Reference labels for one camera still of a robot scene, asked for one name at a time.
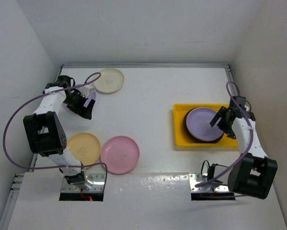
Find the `purple plastic plate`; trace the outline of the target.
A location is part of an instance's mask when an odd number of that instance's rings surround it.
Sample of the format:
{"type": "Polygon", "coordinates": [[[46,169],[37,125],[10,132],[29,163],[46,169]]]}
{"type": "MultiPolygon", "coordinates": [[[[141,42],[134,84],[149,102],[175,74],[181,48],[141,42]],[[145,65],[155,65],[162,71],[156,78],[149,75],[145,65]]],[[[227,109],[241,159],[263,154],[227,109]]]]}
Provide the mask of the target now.
{"type": "Polygon", "coordinates": [[[217,142],[224,132],[217,126],[211,126],[210,122],[216,115],[211,108],[197,107],[185,115],[185,125],[188,133],[202,142],[217,142]]]}

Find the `orange plastic plate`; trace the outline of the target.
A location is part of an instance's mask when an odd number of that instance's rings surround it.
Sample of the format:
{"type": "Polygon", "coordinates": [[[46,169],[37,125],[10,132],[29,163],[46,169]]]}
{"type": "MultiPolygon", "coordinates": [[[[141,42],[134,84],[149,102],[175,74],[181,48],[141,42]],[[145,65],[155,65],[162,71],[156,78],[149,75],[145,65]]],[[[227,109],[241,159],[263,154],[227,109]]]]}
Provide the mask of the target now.
{"type": "Polygon", "coordinates": [[[99,139],[87,132],[73,135],[67,140],[67,147],[83,165],[95,164],[101,152],[99,139]]]}

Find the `pink plastic plate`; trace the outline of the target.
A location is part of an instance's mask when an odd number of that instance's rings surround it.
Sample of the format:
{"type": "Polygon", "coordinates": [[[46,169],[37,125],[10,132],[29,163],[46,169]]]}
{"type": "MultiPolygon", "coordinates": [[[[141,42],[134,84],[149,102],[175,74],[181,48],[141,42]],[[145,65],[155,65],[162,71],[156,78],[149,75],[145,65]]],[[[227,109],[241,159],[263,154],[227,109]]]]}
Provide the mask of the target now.
{"type": "Polygon", "coordinates": [[[109,139],[102,147],[100,160],[110,173],[121,175],[132,171],[138,164],[140,150],[137,143],[127,136],[109,139]]]}

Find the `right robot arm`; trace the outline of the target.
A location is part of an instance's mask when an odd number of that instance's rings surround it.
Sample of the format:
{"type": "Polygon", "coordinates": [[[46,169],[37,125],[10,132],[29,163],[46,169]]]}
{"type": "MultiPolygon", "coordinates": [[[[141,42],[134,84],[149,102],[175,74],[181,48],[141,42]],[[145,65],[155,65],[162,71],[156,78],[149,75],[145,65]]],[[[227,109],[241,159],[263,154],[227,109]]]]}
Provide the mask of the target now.
{"type": "Polygon", "coordinates": [[[278,165],[262,149],[255,130],[255,116],[245,108],[246,98],[232,96],[228,107],[222,106],[210,126],[217,125],[228,138],[238,141],[240,157],[229,167],[230,192],[266,199],[278,165]]]}

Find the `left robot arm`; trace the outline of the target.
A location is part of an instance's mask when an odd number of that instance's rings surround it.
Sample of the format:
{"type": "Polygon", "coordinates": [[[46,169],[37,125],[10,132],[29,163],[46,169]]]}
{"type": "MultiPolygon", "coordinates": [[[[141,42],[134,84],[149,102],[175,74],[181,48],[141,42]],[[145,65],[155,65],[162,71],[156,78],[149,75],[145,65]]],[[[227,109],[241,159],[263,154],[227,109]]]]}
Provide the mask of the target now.
{"type": "Polygon", "coordinates": [[[58,113],[65,104],[73,113],[90,120],[95,100],[88,97],[89,90],[72,89],[74,85],[74,79],[66,75],[47,84],[41,104],[32,115],[24,117],[23,123],[31,151],[52,160],[68,184],[84,189],[89,185],[87,177],[82,163],[67,149],[58,113]]]}

